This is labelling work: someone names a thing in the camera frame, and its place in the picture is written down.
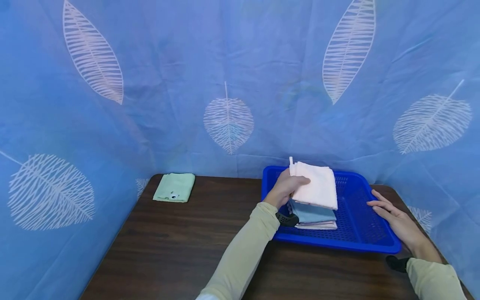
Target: blue curtain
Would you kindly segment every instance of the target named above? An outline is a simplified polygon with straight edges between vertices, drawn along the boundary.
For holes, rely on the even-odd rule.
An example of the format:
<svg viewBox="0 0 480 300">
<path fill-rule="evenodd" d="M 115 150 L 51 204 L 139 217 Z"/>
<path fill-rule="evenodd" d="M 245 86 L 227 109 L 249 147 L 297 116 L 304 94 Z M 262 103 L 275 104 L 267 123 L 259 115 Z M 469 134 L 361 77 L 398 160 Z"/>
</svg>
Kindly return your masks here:
<svg viewBox="0 0 480 300">
<path fill-rule="evenodd" d="M 477 298 L 475 0 L 0 0 L 0 296 L 76 299 L 155 173 L 395 188 Z"/>
</svg>

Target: light blue towel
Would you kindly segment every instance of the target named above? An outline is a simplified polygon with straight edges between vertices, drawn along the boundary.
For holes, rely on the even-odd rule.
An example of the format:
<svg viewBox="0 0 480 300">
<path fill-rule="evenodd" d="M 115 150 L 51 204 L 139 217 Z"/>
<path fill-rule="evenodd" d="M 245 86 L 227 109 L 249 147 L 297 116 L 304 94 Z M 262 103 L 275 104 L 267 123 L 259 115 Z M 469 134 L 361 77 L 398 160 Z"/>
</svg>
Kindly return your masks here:
<svg viewBox="0 0 480 300">
<path fill-rule="evenodd" d="M 336 221 L 335 214 L 331 209 L 298 203 L 292 199 L 288 204 L 291 212 L 299 217 L 300 224 Z"/>
</svg>

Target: hand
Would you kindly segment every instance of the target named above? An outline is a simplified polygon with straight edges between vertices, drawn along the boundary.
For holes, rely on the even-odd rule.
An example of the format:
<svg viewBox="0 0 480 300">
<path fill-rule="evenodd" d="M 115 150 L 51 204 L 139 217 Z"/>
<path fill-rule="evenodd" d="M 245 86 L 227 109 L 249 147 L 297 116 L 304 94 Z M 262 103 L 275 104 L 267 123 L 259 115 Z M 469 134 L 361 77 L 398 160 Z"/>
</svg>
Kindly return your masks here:
<svg viewBox="0 0 480 300">
<path fill-rule="evenodd" d="M 378 201 L 368 201 L 367 205 L 373 206 L 373 210 L 387 220 L 393 232 L 407 246 L 415 258 L 442 263 L 430 240 L 423 235 L 417 224 L 406 213 L 393 206 L 376 190 L 372 190 L 372 194 Z"/>
<path fill-rule="evenodd" d="M 284 206 L 290 199 L 290 194 L 300 186 L 310 183 L 310 179 L 303 176 L 290 176 L 290 169 L 283 171 L 276 180 L 275 186 L 265 197 L 267 202 L 277 209 Z"/>
</svg>

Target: right hand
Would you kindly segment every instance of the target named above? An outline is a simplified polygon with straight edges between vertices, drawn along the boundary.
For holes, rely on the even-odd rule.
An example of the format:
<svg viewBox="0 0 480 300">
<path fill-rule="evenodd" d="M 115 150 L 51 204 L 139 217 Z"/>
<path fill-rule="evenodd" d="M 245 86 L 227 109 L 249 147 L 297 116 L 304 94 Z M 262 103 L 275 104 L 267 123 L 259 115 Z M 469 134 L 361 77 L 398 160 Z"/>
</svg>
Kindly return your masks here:
<svg viewBox="0 0 480 300">
<path fill-rule="evenodd" d="M 415 252 L 417 248 L 423 246 L 426 242 L 430 243 L 428 238 L 417 227 L 417 224 L 406 213 L 393 206 L 390 201 L 376 190 L 372 190 L 372 194 L 378 201 L 368 201 L 367 204 L 373 206 L 373 210 L 387 220 L 393 232 L 405 243 L 410 252 Z"/>
</svg>

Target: finger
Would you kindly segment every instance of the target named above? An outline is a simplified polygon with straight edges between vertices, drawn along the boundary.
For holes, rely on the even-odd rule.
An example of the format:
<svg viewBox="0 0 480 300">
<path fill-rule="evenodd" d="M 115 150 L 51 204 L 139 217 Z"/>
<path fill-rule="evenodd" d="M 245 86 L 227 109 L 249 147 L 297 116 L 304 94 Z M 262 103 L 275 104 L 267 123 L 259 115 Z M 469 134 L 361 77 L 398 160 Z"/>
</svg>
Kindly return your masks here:
<svg viewBox="0 0 480 300">
<path fill-rule="evenodd" d="M 287 179 L 288 177 L 290 177 L 290 169 L 286 168 L 285 170 L 283 170 L 280 173 L 280 175 L 277 178 L 277 181 L 283 181 L 283 180 Z"/>
<path fill-rule="evenodd" d="M 380 194 L 380 193 L 377 192 L 376 190 L 372 190 L 372 195 L 374 195 L 375 197 L 377 197 L 377 199 L 380 200 L 380 201 L 384 201 L 384 202 L 387 202 L 387 203 L 392 204 L 390 201 L 388 201 L 387 198 L 383 197 L 382 194 Z"/>
<path fill-rule="evenodd" d="M 300 186 L 309 184 L 310 179 L 303 177 L 303 176 L 290 176 L 290 178 L 285 180 L 285 189 L 288 193 L 294 192 Z"/>
<path fill-rule="evenodd" d="M 368 201 L 367 205 L 369 206 L 379 206 L 383 209 L 386 209 L 394 216 L 400 217 L 402 215 L 402 211 L 396 208 L 395 206 L 391 205 L 390 203 L 383 202 L 383 201 Z"/>
<path fill-rule="evenodd" d="M 395 217 L 391 213 L 387 212 L 379 206 L 374 206 L 373 210 L 377 213 L 377 215 L 387 220 L 388 223 L 391 223 L 395 220 Z"/>
</svg>

